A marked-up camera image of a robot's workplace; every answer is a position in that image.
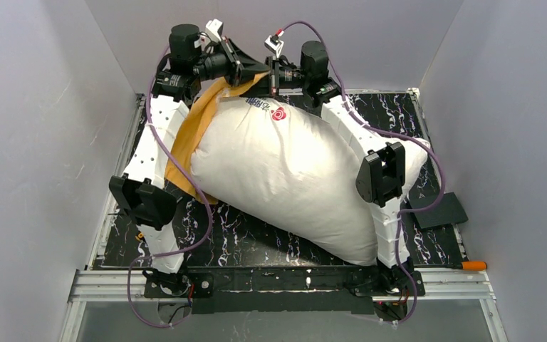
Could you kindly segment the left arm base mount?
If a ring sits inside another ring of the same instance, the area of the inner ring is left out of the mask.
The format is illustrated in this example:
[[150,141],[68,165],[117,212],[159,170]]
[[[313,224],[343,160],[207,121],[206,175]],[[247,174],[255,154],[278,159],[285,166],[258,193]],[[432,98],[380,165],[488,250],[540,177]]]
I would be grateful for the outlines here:
[[168,274],[155,268],[142,270],[146,280],[144,297],[150,299],[209,298],[214,293],[214,269],[183,266]]

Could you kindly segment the white pillow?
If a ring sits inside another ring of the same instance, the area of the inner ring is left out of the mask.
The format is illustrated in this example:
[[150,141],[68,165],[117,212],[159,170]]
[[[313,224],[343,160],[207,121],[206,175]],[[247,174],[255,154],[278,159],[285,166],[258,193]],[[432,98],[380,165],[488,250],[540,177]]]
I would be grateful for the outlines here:
[[223,100],[191,157],[212,197],[343,261],[377,263],[377,235],[355,187],[359,162],[321,117],[266,98]]

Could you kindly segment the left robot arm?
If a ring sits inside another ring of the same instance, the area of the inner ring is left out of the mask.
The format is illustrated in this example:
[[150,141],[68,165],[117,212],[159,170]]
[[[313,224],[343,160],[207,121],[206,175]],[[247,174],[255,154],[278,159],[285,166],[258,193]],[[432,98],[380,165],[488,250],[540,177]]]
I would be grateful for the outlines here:
[[266,70],[265,64],[245,54],[223,34],[223,23],[218,19],[208,21],[204,28],[194,24],[171,28],[168,47],[146,95],[147,122],[139,143],[122,175],[109,181],[119,213],[144,237],[153,274],[174,274],[184,260],[172,228],[177,200],[165,190],[165,169],[201,83],[223,78],[238,86]]

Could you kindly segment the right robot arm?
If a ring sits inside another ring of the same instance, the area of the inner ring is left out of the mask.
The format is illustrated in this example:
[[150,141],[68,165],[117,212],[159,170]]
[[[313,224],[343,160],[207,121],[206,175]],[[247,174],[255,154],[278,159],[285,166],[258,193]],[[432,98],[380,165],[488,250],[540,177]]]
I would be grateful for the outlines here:
[[282,55],[283,31],[270,35],[264,45],[272,53],[268,59],[272,74],[271,92],[299,88],[304,100],[321,107],[321,118],[346,141],[356,155],[359,169],[355,187],[371,211],[377,235],[377,264],[387,269],[407,261],[409,252],[400,242],[398,213],[405,184],[405,149],[371,133],[368,123],[347,102],[342,86],[329,75],[330,62],[320,41],[307,41],[301,49],[300,66],[295,68]]

